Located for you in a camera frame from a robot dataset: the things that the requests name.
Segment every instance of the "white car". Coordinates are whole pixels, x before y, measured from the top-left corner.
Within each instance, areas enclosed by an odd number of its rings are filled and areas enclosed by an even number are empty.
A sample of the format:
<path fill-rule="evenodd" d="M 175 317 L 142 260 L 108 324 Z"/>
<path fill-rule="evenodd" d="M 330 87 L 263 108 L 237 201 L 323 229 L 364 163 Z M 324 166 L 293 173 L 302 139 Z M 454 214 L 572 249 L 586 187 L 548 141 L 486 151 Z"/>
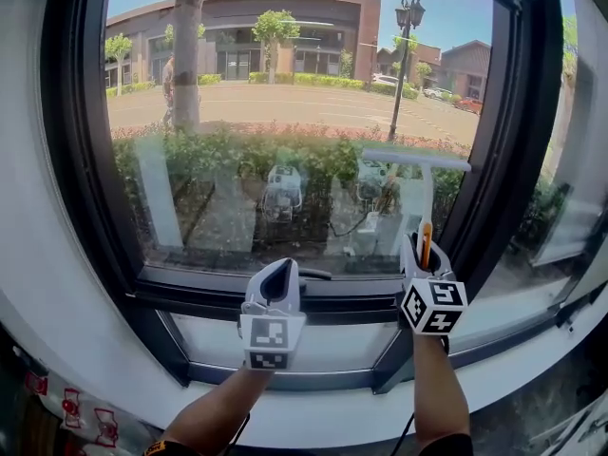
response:
<path fill-rule="evenodd" d="M 447 93 L 449 96 L 452 95 L 452 92 L 449 89 L 442 89 L 440 87 L 428 87 L 423 90 L 423 94 L 427 98 L 441 98 L 443 93 Z"/>
<path fill-rule="evenodd" d="M 385 74 L 374 74 L 373 81 L 375 83 L 382 83 L 383 85 L 397 86 L 397 83 L 399 83 L 399 78 L 395 76 L 387 76 Z"/>

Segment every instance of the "street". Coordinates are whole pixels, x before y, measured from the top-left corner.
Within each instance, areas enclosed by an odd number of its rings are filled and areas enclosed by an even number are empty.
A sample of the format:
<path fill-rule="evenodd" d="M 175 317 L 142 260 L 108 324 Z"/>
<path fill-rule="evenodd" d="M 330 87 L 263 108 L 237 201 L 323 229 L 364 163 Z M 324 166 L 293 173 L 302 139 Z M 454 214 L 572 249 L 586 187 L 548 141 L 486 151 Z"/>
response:
<path fill-rule="evenodd" d="M 229 124 L 327 124 L 389 130 L 394 98 L 360 90 L 322 86 L 250 85 L 222 82 L 199 88 L 200 120 Z M 139 126 L 162 119 L 166 110 L 157 86 L 108 98 L 111 128 Z M 472 145 L 479 118 L 439 100 L 401 100 L 397 133 Z"/>

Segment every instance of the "parked car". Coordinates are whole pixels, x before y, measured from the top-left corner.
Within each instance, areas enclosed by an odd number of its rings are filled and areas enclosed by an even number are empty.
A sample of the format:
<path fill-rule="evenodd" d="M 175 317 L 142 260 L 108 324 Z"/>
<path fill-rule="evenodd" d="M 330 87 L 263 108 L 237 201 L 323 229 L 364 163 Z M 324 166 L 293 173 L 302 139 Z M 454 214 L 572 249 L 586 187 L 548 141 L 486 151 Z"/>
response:
<path fill-rule="evenodd" d="M 374 74 L 373 81 L 375 83 L 382 83 L 383 85 L 397 86 L 397 83 L 399 83 L 399 78 L 395 76 L 387 76 L 385 74 Z"/>
<path fill-rule="evenodd" d="M 449 96 L 452 95 L 452 92 L 449 89 L 442 89 L 440 87 L 428 87 L 423 89 L 422 92 L 427 98 L 441 99 L 442 93 L 447 93 Z"/>
<path fill-rule="evenodd" d="M 474 98 L 464 98 L 463 100 L 455 102 L 454 106 L 460 108 L 461 110 L 471 111 L 476 115 L 481 115 L 484 103 Z"/>

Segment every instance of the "forearm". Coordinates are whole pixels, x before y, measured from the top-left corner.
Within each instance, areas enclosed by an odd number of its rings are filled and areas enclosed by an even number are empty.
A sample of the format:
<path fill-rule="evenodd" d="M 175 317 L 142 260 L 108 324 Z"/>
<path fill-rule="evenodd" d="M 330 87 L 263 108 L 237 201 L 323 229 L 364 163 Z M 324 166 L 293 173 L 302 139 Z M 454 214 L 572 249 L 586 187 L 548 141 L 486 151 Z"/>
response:
<path fill-rule="evenodd" d="M 441 340 L 414 335 L 414 420 L 422 447 L 450 434 L 469 434 L 468 405 Z"/>
<path fill-rule="evenodd" d="M 272 376 L 272 372 L 241 368 L 184 408 L 163 438 L 182 443 L 204 456 L 218 454 L 235 436 Z"/>

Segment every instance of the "red car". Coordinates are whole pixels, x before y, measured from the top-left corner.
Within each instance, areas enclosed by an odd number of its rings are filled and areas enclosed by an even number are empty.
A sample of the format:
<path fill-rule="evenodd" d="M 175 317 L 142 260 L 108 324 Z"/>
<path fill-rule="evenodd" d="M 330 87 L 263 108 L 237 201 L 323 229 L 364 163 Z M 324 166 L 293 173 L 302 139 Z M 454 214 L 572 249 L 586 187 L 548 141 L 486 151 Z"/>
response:
<path fill-rule="evenodd" d="M 472 111 L 476 115 L 481 115 L 484 104 L 483 102 L 475 100 L 474 98 L 464 98 L 463 100 L 456 102 L 454 106 L 460 108 L 461 110 Z"/>

